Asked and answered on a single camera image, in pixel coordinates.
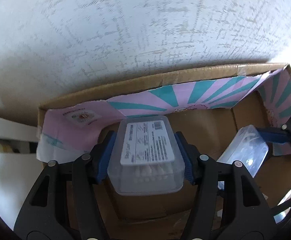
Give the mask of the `clear plastic floss box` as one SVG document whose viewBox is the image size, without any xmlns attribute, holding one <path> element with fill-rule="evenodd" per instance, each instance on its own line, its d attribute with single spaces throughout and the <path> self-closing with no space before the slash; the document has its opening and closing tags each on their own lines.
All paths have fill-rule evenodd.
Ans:
<svg viewBox="0 0 291 240">
<path fill-rule="evenodd" d="M 253 125 L 245 126 L 237 134 L 218 158 L 218 162 L 232 164 L 241 161 L 252 177 L 258 173 L 269 147 Z"/>
</svg>

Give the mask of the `clear cotton swab box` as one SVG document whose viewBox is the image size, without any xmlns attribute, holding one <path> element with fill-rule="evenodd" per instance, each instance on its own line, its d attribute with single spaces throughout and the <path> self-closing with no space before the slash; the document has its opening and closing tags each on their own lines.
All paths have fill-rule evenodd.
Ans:
<svg viewBox="0 0 291 240">
<path fill-rule="evenodd" d="M 121 196 L 152 196 L 182 189 L 185 164 L 166 116 L 120 122 L 107 169 Z"/>
</svg>

